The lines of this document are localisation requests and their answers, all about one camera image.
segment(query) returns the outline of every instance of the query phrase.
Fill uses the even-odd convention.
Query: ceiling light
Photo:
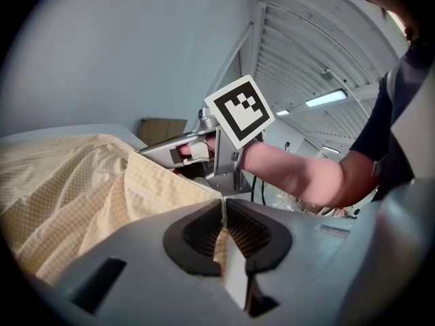
[[[322,147],[323,147],[324,149],[327,149],[328,151],[335,152],[335,153],[340,153],[340,151],[337,150],[337,149],[331,149],[330,147],[325,146],[325,145],[323,145]]]
[[[305,104],[313,107],[316,105],[331,103],[332,101],[341,101],[346,98],[347,93],[343,89],[339,89],[335,90],[334,92],[319,96],[318,98],[310,99],[309,101],[306,101]]]
[[[288,110],[283,110],[283,111],[277,112],[277,115],[278,115],[278,116],[284,116],[284,115],[288,115],[289,113],[290,113],[290,111],[288,111]]]

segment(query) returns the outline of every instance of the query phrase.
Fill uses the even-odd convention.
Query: ceiling
[[[341,159],[367,122],[379,80],[407,44],[381,10],[355,0],[257,0],[251,73],[272,110],[318,148]],[[334,77],[324,80],[329,68]],[[338,88],[348,98],[309,108],[305,101]]]

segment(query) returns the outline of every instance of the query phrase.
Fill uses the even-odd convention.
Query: yellow fabric
[[[0,147],[0,194],[8,245],[24,270],[50,284],[121,226],[221,198],[103,134]]]

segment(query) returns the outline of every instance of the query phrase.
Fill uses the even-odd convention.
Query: hand
[[[216,147],[216,137],[206,137],[207,147],[209,149],[209,155],[214,156],[215,147]],[[178,154],[181,157],[190,157],[192,154],[190,153],[189,145],[181,145],[177,147]]]

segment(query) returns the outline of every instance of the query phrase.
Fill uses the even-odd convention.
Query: metal beam
[[[322,131],[326,134],[335,134],[335,131],[333,131],[332,128],[324,122],[323,118],[322,120],[318,121],[316,131]]]
[[[270,99],[273,99],[275,103],[280,105],[283,109],[288,109],[289,105],[286,105],[287,103],[283,103],[282,98],[277,94],[277,91],[268,86],[267,84],[256,80],[256,83],[258,84],[258,87],[260,87],[262,92],[265,92],[265,97],[270,97]]]
[[[364,128],[364,124],[361,124],[354,118],[354,115],[351,115],[348,110],[339,110],[340,114],[345,118],[347,122],[355,129],[356,137],[361,133],[361,130]]]
[[[305,132],[304,134],[316,139],[336,141],[337,143],[345,144],[345,145],[352,145],[356,140],[353,138],[345,138],[345,137],[339,137],[338,135],[322,134],[317,132]]]
[[[265,60],[261,56],[258,59],[258,66],[260,66],[260,65],[262,65],[263,67],[268,69],[270,72],[275,73],[279,77],[283,77],[284,79],[287,79],[291,83],[297,85],[300,89],[303,90],[303,92],[301,92],[301,94],[304,97],[307,97],[308,93],[310,93],[313,90],[312,85],[307,83],[306,81],[304,81],[301,78],[301,76],[298,77],[297,74],[295,74],[295,73],[290,73],[290,72],[283,70],[283,68],[276,67],[273,63]]]
[[[284,109],[291,110],[292,107],[296,107],[296,104],[294,104],[296,101],[289,90],[276,88],[275,85],[272,85],[267,79],[264,79],[259,72],[257,72],[256,75],[256,82],[271,91],[273,96],[277,99],[277,102],[284,107]]]
[[[346,131],[346,125],[341,124],[330,113],[325,112],[325,118],[335,127],[334,132],[342,137],[350,138],[351,135]]]
[[[276,43],[277,45],[282,45],[279,53],[275,55],[273,54],[273,49],[270,46],[267,48],[265,43],[262,44],[262,50],[267,51],[275,58],[282,58],[286,62],[288,59],[298,59],[298,63],[303,62],[305,66],[310,67],[311,72],[315,74],[319,74],[320,71],[327,67],[327,65],[329,67],[334,65],[333,67],[335,72],[338,73],[343,79],[353,79],[353,76],[349,77],[349,73],[342,69],[342,66],[339,62],[336,62],[330,57],[325,57],[320,52],[313,52],[313,48],[309,48],[309,51],[306,50],[301,42],[290,37],[283,31],[280,31],[277,29],[277,27],[271,24],[266,24],[264,25],[264,30],[269,35],[263,35],[263,40],[268,41],[271,44]]]
[[[272,52],[269,52],[267,50],[267,47],[262,46],[262,50],[260,51],[260,57],[259,61],[262,60],[264,62],[267,62],[269,66],[281,69],[281,72],[284,74],[292,74],[292,76],[287,77],[295,77],[299,79],[299,81],[303,81],[306,84],[310,85],[314,92],[319,92],[322,90],[325,90],[325,92],[329,90],[333,90],[336,88],[336,86],[332,86],[330,82],[324,81],[320,76],[313,76],[313,73],[316,73],[315,70],[313,70],[310,67],[305,66],[301,62],[298,65],[293,65],[291,62],[286,63],[282,60],[279,60],[276,56],[273,55]],[[306,95],[310,96],[313,91],[305,93]]]
[[[350,134],[350,137],[357,137],[361,132],[360,129],[356,126],[355,120],[351,119],[349,115],[347,115],[346,110],[336,110],[333,109],[328,111],[332,117],[340,122],[340,125],[345,127]]]
[[[276,12],[269,12],[265,16],[268,26],[275,30],[284,32],[286,35],[291,35],[294,41],[301,43],[301,47],[309,50],[310,53],[320,59],[327,67],[338,73],[345,74],[345,77],[352,86],[357,86],[370,81],[370,78],[359,71],[355,71],[352,64],[352,59],[348,54],[338,49],[327,39],[321,37],[315,31],[306,28],[306,26],[298,19],[293,18],[293,21],[285,21],[279,17]]]
[[[315,132],[319,132],[322,134],[330,134],[330,135],[340,134],[339,132],[337,132],[336,126],[334,126],[334,124],[332,124],[332,122],[330,120],[328,120],[328,118],[325,115],[321,116],[321,122],[328,129],[328,131],[322,132],[321,130],[318,130],[315,128],[310,129],[310,130],[315,131]]]
[[[287,88],[291,88],[293,91],[297,92],[299,100],[304,103],[307,99],[307,93],[312,91],[312,88],[308,85],[301,83],[300,81],[295,81],[294,77],[285,76],[282,71],[276,70],[276,68],[267,65],[263,60],[258,60],[257,72],[263,72],[267,75],[272,82],[279,82]]]
[[[266,15],[266,4],[262,1],[254,0],[252,7],[252,20],[254,22],[254,33],[252,39],[252,57],[251,57],[251,76],[254,77],[257,69],[258,55],[260,53],[261,37],[263,35],[264,16]]]
[[[359,29],[350,27],[346,20],[341,19],[341,16],[339,13],[337,13],[337,11],[334,11],[335,13],[328,11],[330,9],[329,6],[323,7],[316,0],[291,1],[296,1],[297,3],[306,7],[308,11],[313,11],[314,16],[310,19],[306,19],[306,21],[321,30],[331,39],[331,41],[337,43],[344,51],[346,51],[371,81],[376,80],[376,78],[373,78],[374,75],[372,71],[370,71],[371,67],[376,69],[377,75],[383,72],[383,66],[377,58],[375,53],[376,51],[374,51],[370,47],[370,43],[367,43],[367,41],[364,39],[365,35],[361,35],[361,33],[358,32]],[[272,5],[277,5],[277,8],[281,8],[284,13],[294,14],[294,12],[288,11],[288,8],[286,9],[284,6],[279,6],[274,1],[270,1],[270,3]],[[328,30],[320,25],[318,21],[322,18],[324,18],[324,20],[330,21],[335,30]]]
[[[352,106],[353,106],[352,117],[354,118],[355,122],[357,122],[360,125],[360,127],[362,128],[365,127],[367,123],[367,118],[365,116],[363,117],[361,111],[358,109],[355,103]]]
[[[297,89],[298,91],[295,91],[293,93],[293,97],[299,100],[299,103],[304,103],[305,102],[305,97],[302,96],[301,94],[301,89],[298,88],[298,86],[291,86],[289,84],[286,83],[286,81],[284,79],[279,79],[277,77],[275,77],[275,75],[273,75],[271,73],[270,70],[266,70],[266,68],[264,67],[258,67],[257,68],[257,75],[261,75],[262,77],[265,78],[265,80],[269,80],[270,82],[276,84],[277,86],[281,86],[282,88],[287,88],[288,91],[290,92],[290,89],[292,89],[292,92],[294,92],[294,89]]]

